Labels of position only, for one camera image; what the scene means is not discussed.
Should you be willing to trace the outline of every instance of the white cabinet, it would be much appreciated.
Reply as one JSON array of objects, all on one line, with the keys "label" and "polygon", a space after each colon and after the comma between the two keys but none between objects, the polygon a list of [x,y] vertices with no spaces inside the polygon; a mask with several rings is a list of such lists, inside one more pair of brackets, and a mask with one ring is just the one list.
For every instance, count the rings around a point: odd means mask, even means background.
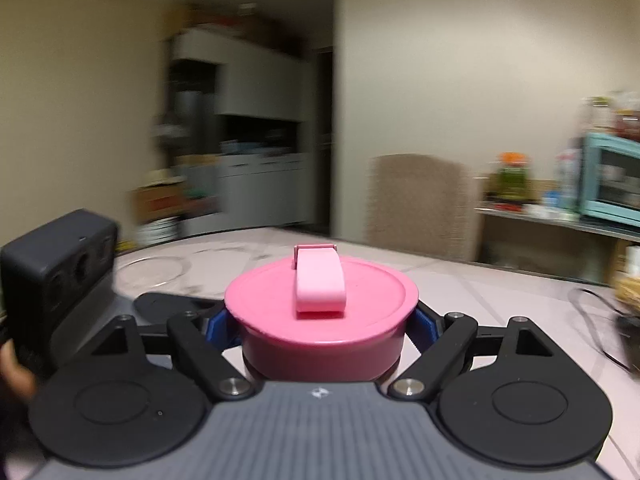
[{"label": "white cabinet", "polygon": [[231,229],[300,221],[301,155],[221,156],[218,168],[220,205]]},{"label": "white cabinet", "polygon": [[302,120],[303,61],[197,28],[177,37],[174,59],[220,65],[216,113]]}]

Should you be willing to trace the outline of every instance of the table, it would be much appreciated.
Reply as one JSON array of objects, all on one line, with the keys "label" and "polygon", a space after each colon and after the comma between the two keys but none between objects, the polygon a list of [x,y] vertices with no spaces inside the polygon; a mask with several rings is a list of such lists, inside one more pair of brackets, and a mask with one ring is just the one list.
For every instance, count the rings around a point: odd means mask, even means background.
[{"label": "table", "polygon": [[[147,248],[120,256],[116,261],[114,288],[136,297],[154,290],[221,299],[227,285],[242,272],[292,255],[295,244],[326,243],[328,240],[272,228],[251,229],[203,235]],[[607,393],[613,405],[614,421],[598,463],[620,480],[640,476],[640,383],[608,361],[594,348],[580,315],[567,300],[575,283],[505,270],[436,260],[414,254],[386,251],[338,242],[340,254],[364,258],[393,267],[411,277],[420,290],[421,300],[440,314],[460,311],[484,325],[504,326],[513,316],[527,316],[558,343]],[[171,256],[187,262],[180,278],[161,286],[149,287],[159,276],[140,276],[132,280],[127,264],[141,258]],[[612,290],[588,286],[607,299]],[[583,300],[593,316],[609,352],[623,358],[612,314],[595,298]],[[244,371],[239,348],[225,351],[225,357]],[[418,357],[408,338],[396,373],[405,370]],[[494,358],[476,358],[474,366],[489,364]],[[33,456],[17,455],[10,460],[11,478],[22,478],[33,468]]]}]

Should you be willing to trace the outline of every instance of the cardboard box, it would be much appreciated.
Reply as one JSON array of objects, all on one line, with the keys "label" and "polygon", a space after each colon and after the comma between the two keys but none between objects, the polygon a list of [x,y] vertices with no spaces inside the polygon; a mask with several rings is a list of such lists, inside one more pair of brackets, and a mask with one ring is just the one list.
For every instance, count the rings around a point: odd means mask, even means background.
[{"label": "cardboard box", "polygon": [[136,220],[140,224],[181,215],[186,209],[183,184],[139,187],[132,194]]}]

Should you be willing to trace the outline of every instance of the human hand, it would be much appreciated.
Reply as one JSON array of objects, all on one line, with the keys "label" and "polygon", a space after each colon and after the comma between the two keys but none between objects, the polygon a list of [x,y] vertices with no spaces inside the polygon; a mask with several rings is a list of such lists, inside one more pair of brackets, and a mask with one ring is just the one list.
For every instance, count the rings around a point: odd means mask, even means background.
[{"label": "human hand", "polygon": [[0,348],[0,377],[24,402],[29,402],[38,389],[36,376],[18,362],[14,342],[11,339]]}]

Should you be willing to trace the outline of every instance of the beige chair back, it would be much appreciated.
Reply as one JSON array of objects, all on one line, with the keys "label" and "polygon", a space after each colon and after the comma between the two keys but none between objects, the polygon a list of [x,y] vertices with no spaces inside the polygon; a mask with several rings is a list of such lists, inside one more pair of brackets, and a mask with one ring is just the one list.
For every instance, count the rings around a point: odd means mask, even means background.
[{"label": "beige chair back", "polygon": [[468,224],[464,167],[430,155],[385,155],[374,162],[367,243],[463,259]]}]

